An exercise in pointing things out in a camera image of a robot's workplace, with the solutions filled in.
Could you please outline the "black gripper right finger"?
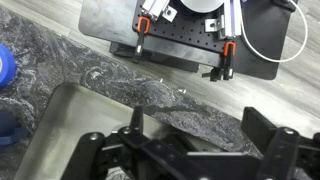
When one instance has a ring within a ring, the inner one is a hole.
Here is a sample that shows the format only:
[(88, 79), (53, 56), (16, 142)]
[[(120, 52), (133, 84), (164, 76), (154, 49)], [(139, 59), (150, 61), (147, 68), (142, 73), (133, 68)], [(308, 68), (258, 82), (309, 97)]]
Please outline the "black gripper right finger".
[(312, 138), (290, 127), (277, 127), (254, 107), (245, 107), (241, 129), (263, 154), (257, 180), (293, 180), (302, 169), (320, 180), (320, 133)]

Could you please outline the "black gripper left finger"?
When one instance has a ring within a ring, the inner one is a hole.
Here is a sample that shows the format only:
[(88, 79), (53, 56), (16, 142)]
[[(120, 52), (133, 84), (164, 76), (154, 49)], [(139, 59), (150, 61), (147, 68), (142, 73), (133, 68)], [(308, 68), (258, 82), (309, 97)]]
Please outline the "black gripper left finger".
[(61, 180), (105, 180), (115, 167), (134, 180), (187, 180), (187, 159), (162, 139), (146, 137), (143, 130), (143, 108), (137, 106), (130, 124), (115, 133), (84, 134)]

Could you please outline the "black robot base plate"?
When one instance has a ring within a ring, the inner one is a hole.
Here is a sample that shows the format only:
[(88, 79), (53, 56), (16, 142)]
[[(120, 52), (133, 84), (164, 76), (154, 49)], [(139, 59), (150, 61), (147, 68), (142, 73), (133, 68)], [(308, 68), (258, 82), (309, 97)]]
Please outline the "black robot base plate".
[[(133, 47), (138, 38), (132, 28), (136, 4), (137, 0), (83, 0), (78, 28), (85, 35)], [(254, 48), (265, 56), (280, 57), (290, 12), (271, 0), (248, 0), (242, 10), (246, 35)], [(276, 77), (276, 63), (254, 55), (242, 38), (235, 38), (235, 42), (237, 73), (266, 80)], [(219, 53), (155, 36), (145, 38), (144, 50), (212, 67), (222, 64)]]

